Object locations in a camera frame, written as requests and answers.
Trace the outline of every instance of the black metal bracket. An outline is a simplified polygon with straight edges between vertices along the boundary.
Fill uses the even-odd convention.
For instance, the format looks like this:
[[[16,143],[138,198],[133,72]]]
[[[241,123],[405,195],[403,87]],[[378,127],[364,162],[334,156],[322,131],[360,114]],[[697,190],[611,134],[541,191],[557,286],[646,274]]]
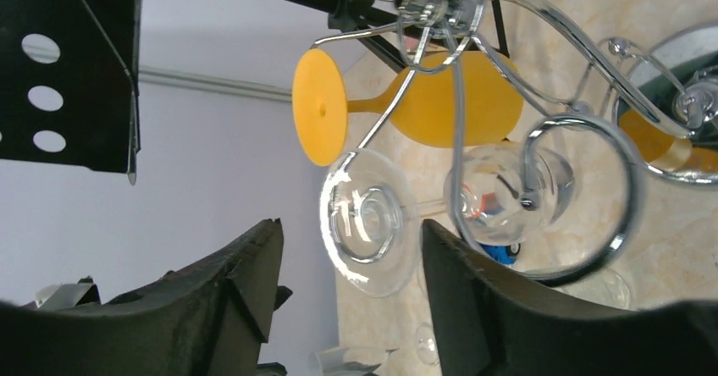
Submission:
[[[0,158],[133,180],[139,11],[140,0],[0,0]],[[54,44],[26,44],[38,36]],[[58,106],[38,104],[36,87],[54,91]]]
[[[336,10],[329,14],[327,26],[343,32],[369,29],[365,13],[373,4],[372,0],[337,0]],[[382,36],[367,37],[359,42],[397,74],[406,68],[399,50]]]
[[[255,375],[273,312],[290,294],[277,288],[283,246],[281,223],[266,219],[106,304],[41,311],[0,302],[0,362],[19,374]]]
[[[581,300],[475,252],[430,219],[422,251],[443,374],[718,373],[715,302],[629,312]]]

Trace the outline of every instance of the glass base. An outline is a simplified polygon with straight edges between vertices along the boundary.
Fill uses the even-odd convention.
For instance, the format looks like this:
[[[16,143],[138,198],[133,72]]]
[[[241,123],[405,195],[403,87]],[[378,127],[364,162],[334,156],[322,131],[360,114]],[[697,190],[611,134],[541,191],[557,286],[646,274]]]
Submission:
[[[375,374],[396,349],[338,346],[313,355],[312,376],[366,376]]]
[[[557,288],[569,296],[595,302],[603,306],[631,309],[631,289],[613,269],[604,268],[597,274],[576,283]]]
[[[330,167],[319,197],[324,247],[334,267],[372,297],[390,296],[419,261],[416,203],[384,155],[356,149]]]
[[[417,356],[419,360],[428,366],[438,365],[439,349],[436,347],[434,327],[428,323],[419,325],[415,333],[415,341],[417,342]]]

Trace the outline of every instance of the wine glass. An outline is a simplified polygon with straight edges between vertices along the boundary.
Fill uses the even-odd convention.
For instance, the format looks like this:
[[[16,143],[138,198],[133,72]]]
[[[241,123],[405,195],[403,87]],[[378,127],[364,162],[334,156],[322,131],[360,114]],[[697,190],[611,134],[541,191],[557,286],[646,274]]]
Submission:
[[[374,375],[396,349],[365,346],[337,346],[314,354],[317,376]]]
[[[472,149],[465,157],[463,218],[475,239],[509,246],[540,231],[566,210],[575,177],[560,155],[538,148],[536,171],[540,207],[522,207],[521,148],[501,142]],[[448,197],[450,175],[445,194]],[[424,203],[419,211],[401,171],[384,155],[356,149],[329,168],[320,196],[324,246],[340,274],[374,297],[389,296],[411,278],[420,256],[419,224],[446,202]]]
[[[429,323],[421,323],[414,333],[417,343],[416,352],[419,360],[428,366],[439,364],[439,348],[436,346],[434,327]]]
[[[548,268],[526,270],[526,274],[542,274]],[[606,267],[599,272],[569,285],[555,287],[569,296],[591,301],[602,306],[630,310],[633,307],[632,292],[628,283],[613,268]]]

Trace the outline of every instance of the marble surface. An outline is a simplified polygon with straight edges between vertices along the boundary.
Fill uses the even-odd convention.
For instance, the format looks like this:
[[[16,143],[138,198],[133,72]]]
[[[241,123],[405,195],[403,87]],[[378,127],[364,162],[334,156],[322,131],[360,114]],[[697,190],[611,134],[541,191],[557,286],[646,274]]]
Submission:
[[[645,47],[689,26],[715,20],[716,0],[550,0],[595,41],[625,36]],[[503,3],[511,57],[522,76],[556,95],[573,93],[585,60],[549,25],[528,11]],[[482,30],[490,36],[492,14]],[[368,54],[345,74],[350,99],[376,97],[395,74]],[[606,84],[591,80],[584,99],[598,104]],[[510,139],[520,141],[539,115],[528,105]],[[354,147],[377,119],[352,114],[347,148]],[[616,156],[599,138],[562,131],[546,141],[576,167],[581,193],[566,214],[548,230],[524,244],[518,267],[538,268],[581,259],[602,241],[620,215],[625,189]],[[404,137],[390,124],[370,147],[404,170],[418,202],[441,197],[450,150],[424,147]],[[646,175],[648,199],[639,232],[613,268],[632,291],[634,307],[644,309],[682,298],[718,298],[718,193],[676,187]],[[445,215],[436,219],[452,228]],[[439,367],[424,365],[414,351],[414,331],[430,322],[417,277],[398,294],[384,299],[365,297],[337,276],[340,341],[348,346],[400,348],[383,374],[439,375]]]

